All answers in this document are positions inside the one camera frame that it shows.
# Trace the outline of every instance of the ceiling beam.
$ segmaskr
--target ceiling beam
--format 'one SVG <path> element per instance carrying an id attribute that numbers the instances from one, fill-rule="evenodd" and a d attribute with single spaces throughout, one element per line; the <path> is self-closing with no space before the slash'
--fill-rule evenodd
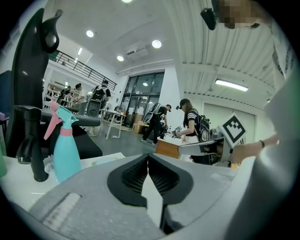
<path id="1" fill-rule="evenodd" d="M 199 72 L 205 72 L 205 73 L 212 73 L 212 74 L 219 74 L 219 75 L 225 75 L 228 77 L 233 77 L 235 79 L 242 79 L 246 80 L 247 83 L 250 86 L 253 86 L 255 88 L 261 89 L 261 90 L 267 90 L 269 93 L 273 94 L 275 93 L 275 88 L 272 86 L 264 83 L 263 81 L 249 76 L 245 73 L 238 72 L 229 68 L 225 67 L 219 67 L 214 65 L 205 65 L 205 64 L 188 64 L 188 63 L 182 63 L 182 67 L 185 70 L 193 70 L 193 71 L 199 71 Z"/>

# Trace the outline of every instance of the pink spray trigger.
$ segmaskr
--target pink spray trigger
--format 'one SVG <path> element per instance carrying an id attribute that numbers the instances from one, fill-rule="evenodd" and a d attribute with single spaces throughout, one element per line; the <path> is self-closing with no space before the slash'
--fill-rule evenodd
<path id="1" fill-rule="evenodd" d="M 49 127 L 45 133 L 45 136 L 44 136 L 44 139 L 47 140 L 47 138 L 51 135 L 51 133 L 53 132 L 53 130 L 55 129 L 55 126 L 57 124 L 59 124 L 60 122 L 62 122 L 62 119 L 60 119 L 57 114 L 56 114 L 56 111 L 58 110 L 59 108 L 59 104 L 58 103 L 55 103 L 55 102 L 51 102 L 50 103 L 50 108 L 53 110 L 52 112 L 52 118 L 51 118 L 51 121 L 49 123 Z"/>

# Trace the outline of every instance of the bracelet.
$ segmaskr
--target bracelet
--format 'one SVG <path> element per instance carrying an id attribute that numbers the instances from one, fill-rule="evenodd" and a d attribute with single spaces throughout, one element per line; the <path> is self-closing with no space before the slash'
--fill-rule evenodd
<path id="1" fill-rule="evenodd" d="M 262 142 L 262 148 L 264 148 L 264 142 L 262 140 L 259 140 L 259 142 Z"/>

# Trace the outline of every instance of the railing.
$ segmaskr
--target railing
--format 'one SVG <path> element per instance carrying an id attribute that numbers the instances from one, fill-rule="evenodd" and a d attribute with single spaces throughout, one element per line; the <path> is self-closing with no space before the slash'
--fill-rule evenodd
<path id="1" fill-rule="evenodd" d="M 102 74 L 90 68 L 89 66 L 77 61 L 75 58 L 72 58 L 71 56 L 61 51 L 56 50 L 55 52 L 50 53 L 49 59 L 94 80 L 94 82 L 97 85 L 101 85 L 104 80 L 108 80 L 107 87 L 111 90 L 114 90 L 114 88 L 117 85 L 109 78 L 103 76 Z"/>

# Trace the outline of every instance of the ceiling light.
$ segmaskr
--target ceiling light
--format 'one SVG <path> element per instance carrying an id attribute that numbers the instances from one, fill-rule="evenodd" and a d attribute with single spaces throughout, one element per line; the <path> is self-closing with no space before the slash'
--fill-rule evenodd
<path id="1" fill-rule="evenodd" d="M 86 32 L 86 35 L 88 35 L 88 37 L 92 38 L 94 36 L 94 33 L 91 30 L 88 30 Z"/>
<path id="2" fill-rule="evenodd" d="M 216 84 L 222 85 L 222 86 L 226 86 L 226 87 L 230 87 L 230 88 L 235 88 L 235 89 L 241 90 L 241 91 L 243 91 L 243 92 L 246 92 L 246 91 L 248 90 L 247 87 L 238 85 L 238 84 L 236 84 L 236 83 L 232 83 L 232 82 L 220 80 L 220 79 L 217 79 L 217 80 L 216 80 Z"/>
<path id="3" fill-rule="evenodd" d="M 117 59 L 118 59 L 120 62 L 124 61 L 124 58 L 123 58 L 122 56 L 120 56 L 120 55 L 117 57 Z"/>
<path id="4" fill-rule="evenodd" d="M 152 42 L 152 46 L 153 46 L 154 48 L 160 48 L 160 47 L 161 47 L 161 42 L 158 41 L 158 40 L 154 40 L 154 41 Z"/>

